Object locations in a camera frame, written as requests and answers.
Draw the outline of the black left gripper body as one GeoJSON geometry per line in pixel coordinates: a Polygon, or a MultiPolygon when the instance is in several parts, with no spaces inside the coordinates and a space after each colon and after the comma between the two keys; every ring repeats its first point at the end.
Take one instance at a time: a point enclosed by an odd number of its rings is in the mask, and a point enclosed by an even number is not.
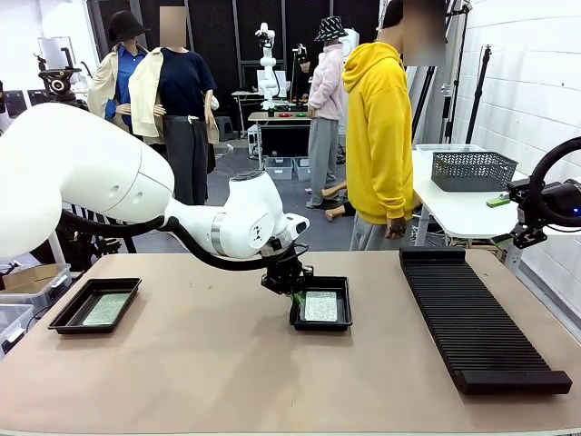
{"type": "Polygon", "coordinates": [[[283,254],[271,258],[261,286],[278,295],[301,294],[307,279],[314,275],[314,267],[300,261],[308,250],[307,244],[292,244],[283,254]]]}

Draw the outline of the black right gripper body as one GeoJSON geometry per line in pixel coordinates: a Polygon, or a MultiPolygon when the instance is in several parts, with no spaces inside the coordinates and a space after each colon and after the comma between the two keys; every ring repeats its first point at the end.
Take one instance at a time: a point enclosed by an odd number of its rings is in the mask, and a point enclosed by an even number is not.
{"type": "Polygon", "coordinates": [[[541,194],[545,182],[541,180],[538,183],[538,190],[533,190],[530,187],[530,182],[530,178],[509,182],[507,191],[520,191],[522,193],[522,203],[517,205],[517,223],[523,226],[535,225],[543,228],[547,222],[532,194],[541,194]]]}

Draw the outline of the person's right hand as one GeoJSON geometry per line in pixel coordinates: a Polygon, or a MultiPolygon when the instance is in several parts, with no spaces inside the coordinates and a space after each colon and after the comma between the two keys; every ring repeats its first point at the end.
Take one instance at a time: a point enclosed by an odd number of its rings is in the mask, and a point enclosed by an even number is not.
{"type": "Polygon", "coordinates": [[[387,220],[385,238],[388,240],[398,240],[405,236],[407,221],[404,217],[387,220]]]}

